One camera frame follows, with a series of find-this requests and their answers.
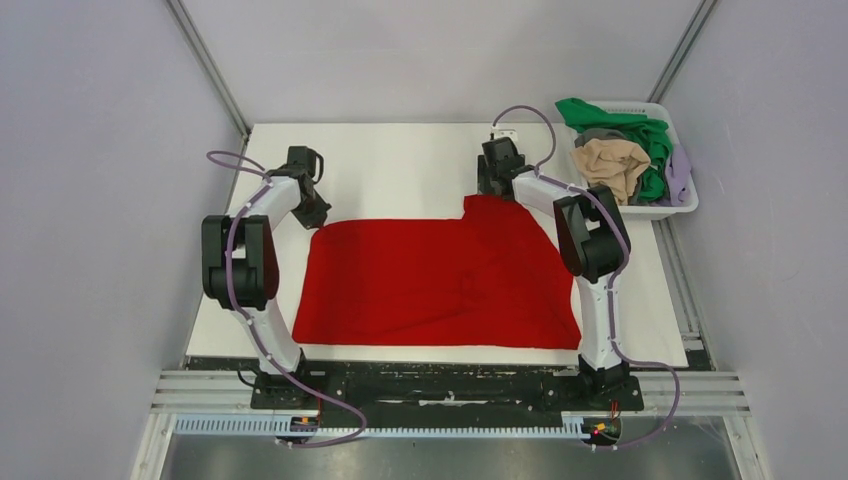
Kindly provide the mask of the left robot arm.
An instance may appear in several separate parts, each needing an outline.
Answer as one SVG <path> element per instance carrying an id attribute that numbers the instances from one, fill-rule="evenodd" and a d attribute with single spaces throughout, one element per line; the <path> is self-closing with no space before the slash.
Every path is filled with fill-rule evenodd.
<path id="1" fill-rule="evenodd" d="M 325 225 L 331 208 L 317 192 L 325 163 L 307 146 L 289 148 L 285 163 L 273 170 L 243 154 L 207 152 L 212 163 L 259 177 L 259 188 L 227 215 L 210 215 L 201 224 L 201 271 L 204 294 L 232 313 L 245 330 L 261 369 L 254 387 L 275 389 L 290 407 L 312 397 L 329 401 L 313 379 L 298 368 L 305 356 L 289 331 L 276 295 L 279 265 L 273 231 L 287 216 L 306 230 Z"/>

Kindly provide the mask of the red t shirt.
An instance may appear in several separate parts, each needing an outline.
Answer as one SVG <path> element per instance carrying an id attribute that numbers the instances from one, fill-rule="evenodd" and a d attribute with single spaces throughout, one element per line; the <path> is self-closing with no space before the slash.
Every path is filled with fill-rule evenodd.
<path id="1" fill-rule="evenodd" d="M 523 206 L 471 195 L 458 219 L 363 219 L 311 239 L 293 325 L 322 345 L 574 350 L 574 278 Z"/>

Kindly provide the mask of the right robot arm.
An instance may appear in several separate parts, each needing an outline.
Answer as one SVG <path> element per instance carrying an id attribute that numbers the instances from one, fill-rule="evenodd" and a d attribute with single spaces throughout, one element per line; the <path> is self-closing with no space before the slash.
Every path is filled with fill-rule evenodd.
<path id="1" fill-rule="evenodd" d="M 616 341 L 619 276 L 630 240 L 618 205 L 606 186 L 565 183 L 529 165 L 508 137 L 491 137 L 478 156 L 479 190 L 534 208 L 555 221 L 558 250 L 576 278 L 582 318 L 577 396 L 591 408 L 612 401 L 630 378 L 630 365 Z"/>

